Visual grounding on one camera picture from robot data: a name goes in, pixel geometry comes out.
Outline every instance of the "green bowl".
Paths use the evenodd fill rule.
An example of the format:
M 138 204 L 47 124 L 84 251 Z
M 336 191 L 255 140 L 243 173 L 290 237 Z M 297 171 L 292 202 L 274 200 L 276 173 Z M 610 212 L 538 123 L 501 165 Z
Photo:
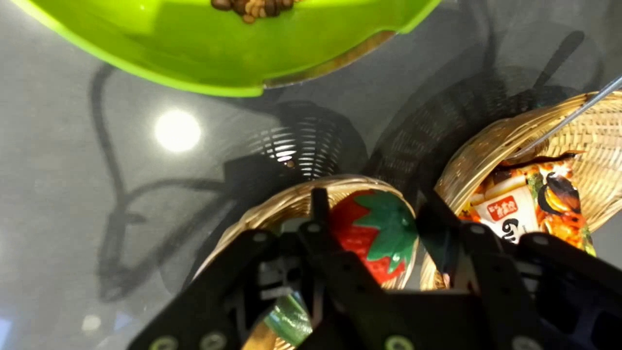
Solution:
M 332 72 L 412 31 L 439 0 L 299 0 L 243 23 L 210 0 L 14 0 L 93 56 L 185 91 L 253 97 Z

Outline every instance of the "snack bag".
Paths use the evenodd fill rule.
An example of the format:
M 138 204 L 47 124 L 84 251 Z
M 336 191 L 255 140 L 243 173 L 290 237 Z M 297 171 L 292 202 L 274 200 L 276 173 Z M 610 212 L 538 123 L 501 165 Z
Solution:
M 470 196 L 461 220 L 480 222 L 513 243 L 525 233 L 546 231 L 593 253 L 570 158 L 496 169 Z

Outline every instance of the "gray countertop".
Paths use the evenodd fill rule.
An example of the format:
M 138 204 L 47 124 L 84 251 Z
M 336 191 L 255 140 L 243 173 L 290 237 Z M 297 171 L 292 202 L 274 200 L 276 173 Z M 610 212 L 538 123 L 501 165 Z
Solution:
M 328 78 L 216 99 L 113 70 L 0 2 L 0 350 L 122 348 L 222 222 L 295 181 L 264 169 L 270 140 L 305 148 L 311 124 L 332 158 L 309 175 L 430 185 L 542 74 L 527 107 L 620 74 L 620 19 L 616 0 L 447 0 Z M 159 128 L 171 115 L 187 123 Z M 620 226 L 595 235 L 618 266 Z

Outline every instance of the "glossy surface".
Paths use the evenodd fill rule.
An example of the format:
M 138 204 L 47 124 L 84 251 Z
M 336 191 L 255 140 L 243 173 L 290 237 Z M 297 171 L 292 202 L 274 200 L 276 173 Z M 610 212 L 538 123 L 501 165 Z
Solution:
M 243 101 L 103 68 L 0 2 L 0 348 L 124 348 L 179 290 L 196 247 L 227 214 L 237 218 L 235 202 L 282 185 L 260 167 L 264 158 L 247 158 L 274 150 L 286 161 L 288 148 L 276 152 L 270 134 L 309 140 L 323 121 L 336 159 L 323 171 L 369 167 L 408 193 L 414 181 L 433 183 L 503 103 L 525 105 L 511 97 L 542 72 L 552 76 L 540 93 L 548 103 L 618 76 L 620 19 L 618 0 L 445 2 L 352 68 Z M 546 68 L 564 41 L 570 54 Z M 194 123 L 156 136 L 169 113 L 200 126 L 189 152 L 163 144 L 194 134 Z M 616 266 L 620 228 L 616 218 L 595 233 L 599 255 Z
M 49 29 L 126 72 L 210 95 L 259 95 L 381 31 L 414 29 L 437 0 L 303 0 L 253 25 L 208 0 L 14 0 Z

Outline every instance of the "wicker basket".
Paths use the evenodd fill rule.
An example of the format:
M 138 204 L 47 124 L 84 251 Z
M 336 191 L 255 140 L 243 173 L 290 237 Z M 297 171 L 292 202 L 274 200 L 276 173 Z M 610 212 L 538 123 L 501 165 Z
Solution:
M 490 124 L 451 158 L 435 191 L 451 210 L 461 212 L 500 163 L 525 163 L 533 158 L 573 154 L 573 185 L 581 194 L 589 229 L 599 229 L 622 206 L 622 91 L 610 93 L 529 158 L 513 159 L 513 154 L 525 142 L 542 136 L 591 95 L 575 95 L 560 105 Z
M 247 210 L 247 214 L 222 235 L 218 247 L 204 261 L 204 264 L 198 268 L 198 272 L 202 268 L 206 268 L 210 264 L 210 261 L 224 247 L 227 247 L 239 233 L 243 233 L 247 229 L 255 229 L 255 228 L 278 231 L 278 226 L 286 218 L 309 214 L 311 189 L 317 189 L 317 187 L 323 187 L 328 191 L 328 204 L 330 206 L 334 206 L 336 202 L 340 202 L 342 198 L 346 198 L 348 194 L 358 193 L 358 191 L 385 191 L 385 193 L 393 193 L 398 198 L 402 198 L 402 202 L 414 214 L 412 206 L 404 200 L 404 196 L 395 187 L 391 187 L 383 181 L 371 179 L 371 177 L 325 177 L 325 179 L 309 181 L 309 183 L 303 183 L 297 187 L 290 187 L 288 191 L 274 194 L 272 198 L 268 198 L 260 206 Z M 412 288 L 433 290 L 441 284 L 435 274 L 435 266 L 433 266 L 430 255 L 424 255 L 424 257 L 422 255 L 424 255 L 424 249 L 416 241 L 412 264 L 408 266 L 404 278 L 398 282 L 397 288 L 406 288 L 406 284 L 410 288 L 412 286 L 412 272 L 416 272 L 416 286 L 412 286 Z M 245 350 L 266 350 L 266 348 L 286 350 L 292 346 L 288 342 L 284 342 L 282 338 L 278 338 L 266 325 L 260 323 L 253 331 L 249 342 L 245 344 Z

